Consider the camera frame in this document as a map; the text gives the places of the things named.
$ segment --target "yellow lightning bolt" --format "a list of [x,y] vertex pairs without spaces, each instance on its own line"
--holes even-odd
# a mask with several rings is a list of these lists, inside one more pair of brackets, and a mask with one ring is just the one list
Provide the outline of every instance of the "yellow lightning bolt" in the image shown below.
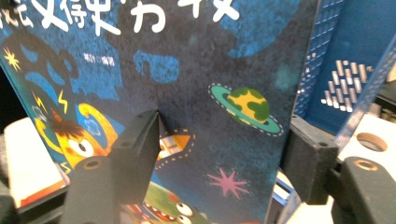
[[68,175],[68,174],[70,174],[70,172],[72,172],[72,170],[69,167],[67,167],[67,161],[62,162],[61,166],[64,168],[64,173],[65,174]]
[[9,52],[9,49],[3,49],[3,50],[4,50],[4,52],[6,53],[6,56],[4,56],[4,57],[8,60],[8,64],[9,64],[9,65],[12,65],[12,66],[14,67],[15,71],[17,71],[17,72],[18,72],[18,70],[21,70],[20,66],[18,65],[18,63],[19,63],[20,61],[18,61],[18,60],[15,58],[15,54]]
[[43,108],[44,108],[44,111],[46,111],[46,113],[48,114],[47,109],[46,109],[46,107],[44,106],[43,102],[41,101],[40,97],[35,96],[35,93],[34,93],[34,92],[32,92],[32,94],[33,94],[33,96],[35,97],[35,101],[37,102],[38,106],[43,107]]
[[64,97],[64,90],[61,90],[61,93],[59,94],[59,97],[58,97],[58,102],[59,102],[59,104],[64,105],[64,113],[66,114],[67,113],[67,101],[62,99],[62,97]]

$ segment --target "starburst illustration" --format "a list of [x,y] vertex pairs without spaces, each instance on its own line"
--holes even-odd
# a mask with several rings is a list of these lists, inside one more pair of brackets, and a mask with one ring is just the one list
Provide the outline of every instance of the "starburst illustration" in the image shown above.
[[238,187],[238,186],[246,185],[248,182],[247,181],[235,181],[235,179],[234,179],[235,175],[236,175],[235,171],[233,171],[229,176],[227,176],[221,168],[219,168],[219,170],[220,170],[221,177],[213,176],[213,175],[207,175],[207,176],[218,181],[218,182],[212,182],[209,184],[213,185],[213,186],[221,187],[222,194],[224,197],[226,197],[228,191],[230,191],[233,194],[233,196],[235,196],[238,200],[240,200],[238,190],[241,192],[244,192],[244,193],[249,193],[246,189]]
[[12,65],[12,66],[14,67],[15,71],[17,71],[17,72],[18,72],[18,70],[21,70],[20,66],[18,65],[18,63],[19,63],[20,61],[18,61],[18,60],[15,58],[15,54],[14,54],[14,53],[11,53],[11,52],[9,51],[9,49],[3,49],[3,50],[4,50],[4,52],[6,53],[6,56],[4,56],[4,57],[8,60],[8,64],[9,64],[9,65]]

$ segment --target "orange triangle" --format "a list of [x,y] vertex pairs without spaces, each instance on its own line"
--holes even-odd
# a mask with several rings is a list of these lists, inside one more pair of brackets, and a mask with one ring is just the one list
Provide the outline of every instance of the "orange triangle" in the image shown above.
[[175,142],[180,148],[180,150],[184,150],[186,145],[189,143],[191,136],[190,135],[181,135],[181,134],[175,134],[172,135],[172,137],[175,139]]

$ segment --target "yellow star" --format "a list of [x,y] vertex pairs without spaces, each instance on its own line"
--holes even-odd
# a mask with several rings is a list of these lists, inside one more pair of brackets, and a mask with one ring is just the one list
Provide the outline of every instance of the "yellow star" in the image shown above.
[[18,63],[19,63],[20,61],[18,61],[18,60],[15,58],[15,54],[9,52],[9,49],[3,49],[3,50],[4,50],[4,52],[6,53],[6,56],[4,56],[4,57],[8,60],[8,64],[9,64],[9,65],[12,65],[12,66],[14,67],[15,71],[17,71],[17,72],[18,72],[18,70],[21,70],[20,66],[18,65]]

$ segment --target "cartoon eye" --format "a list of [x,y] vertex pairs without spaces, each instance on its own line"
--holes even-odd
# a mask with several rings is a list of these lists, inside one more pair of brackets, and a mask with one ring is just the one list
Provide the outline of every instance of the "cartoon eye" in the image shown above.
[[191,220],[185,216],[182,215],[178,215],[177,216],[177,220],[181,223],[181,224],[192,224]]
[[176,208],[181,213],[181,215],[184,215],[186,217],[192,217],[192,215],[194,214],[189,206],[184,203],[178,203],[176,205]]
[[91,157],[93,156],[93,147],[90,142],[86,139],[82,140],[80,143],[69,139],[69,146],[73,148],[75,152],[77,152],[80,156],[83,157]]

